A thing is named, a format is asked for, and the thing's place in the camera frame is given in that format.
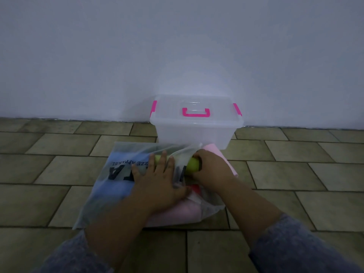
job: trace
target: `white wall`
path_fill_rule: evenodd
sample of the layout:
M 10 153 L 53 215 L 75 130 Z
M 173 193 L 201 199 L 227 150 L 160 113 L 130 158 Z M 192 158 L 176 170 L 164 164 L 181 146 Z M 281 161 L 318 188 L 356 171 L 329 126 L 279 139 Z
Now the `white wall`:
M 247 125 L 364 128 L 364 0 L 0 0 L 0 116 L 149 118 L 229 95 Z

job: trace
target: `pink fabric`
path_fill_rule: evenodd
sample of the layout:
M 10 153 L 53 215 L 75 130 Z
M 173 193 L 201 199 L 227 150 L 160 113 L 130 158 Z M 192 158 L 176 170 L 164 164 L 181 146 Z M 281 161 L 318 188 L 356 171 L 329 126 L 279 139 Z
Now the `pink fabric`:
M 213 153 L 215 153 L 216 155 L 220 156 L 222 159 L 224 159 L 224 161 L 229 165 L 231 171 L 233 172 L 233 174 L 235 176 L 238 176 L 237 172 L 234 170 L 233 166 L 230 165 L 230 163 L 226 160 L 226 158 L 224 157 L 224 155 L 222 155 L 221 151 L 217 148 L 217 146 L 215 146 L 215 144 L 208 144 L 207 146 L 203 147 L 204 150 L 208 150 L 211 151 Z
M 189 199 L 184 199 L 178 202 L 174 207 L 162 213 L 152 215 L 148 219 L 145 227 L 160 227 L 200 222 L 201 216 L 201 204 Z

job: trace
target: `pink handle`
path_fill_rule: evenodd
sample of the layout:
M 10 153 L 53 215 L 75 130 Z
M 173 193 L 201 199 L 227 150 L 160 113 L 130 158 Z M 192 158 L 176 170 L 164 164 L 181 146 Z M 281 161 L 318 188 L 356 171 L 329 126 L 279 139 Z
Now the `pink handle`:
M 205 112 L 206 114 L 187 114 L 187 108 L 182 108 L 182 114 L 185 117 L 203 117 L 203 118 L 208 118 L 210 117 L 210 109 L 205 108 Z
M 234 107 L 235 107 L 236 112 L 238 112 L 238 115 L 240 115 L 240 116 L 242 116 L 242 117 L 243 117 L 243 115 L 242 115 L 242 114 L 241 114 L 241 112 L 240 112 L 240 109 L 239 109 L 238 105 L 237 105 L 236 103 L 233 103 L 233 105 L 234 105 Z
M 155 112 L 155 108 L 157 106 L 157 101 L 153 101 L 153 104 L 152 104 L 152 109 L 150 110 L 150 115 L 149 115 L 149 118 L 151 117 L 152 113 Z

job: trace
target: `blue fabric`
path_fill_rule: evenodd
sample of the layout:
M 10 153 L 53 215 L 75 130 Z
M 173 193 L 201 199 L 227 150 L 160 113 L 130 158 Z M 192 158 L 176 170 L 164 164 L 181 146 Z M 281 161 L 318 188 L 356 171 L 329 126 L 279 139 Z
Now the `blue fabric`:
M 363 273 L 334 248 L 314 236 L 288 215 L 269 227 L 257 240 L 249 257 L 260 273 Z M 91 252 L 84 232 L 62 243 L 34 273 L 111 273 Z

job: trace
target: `ziplock bag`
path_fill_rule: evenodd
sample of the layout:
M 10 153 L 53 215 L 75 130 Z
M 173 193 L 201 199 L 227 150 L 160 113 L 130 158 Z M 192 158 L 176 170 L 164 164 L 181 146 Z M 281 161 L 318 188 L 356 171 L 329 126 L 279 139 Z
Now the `ziplock bag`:
M 145 174 L 151 153 L 161 155 L 165 150 L 167 155 L 172 155 L 175 159 L 173 186 L 185 186 L 184 170 L 198 149 L 198 145 L 115 142 L 73 229 L 85 228 L 99 215 L 127 197 L 134 186 L 131 165 L 135 164 L 139 172 Z M 169 210 L 152 215 L 146 227 L 199 222 L 225 207 L 217 194 L 202 186 L 194 185 L 192 188 L 188 198 L 181 200 Z

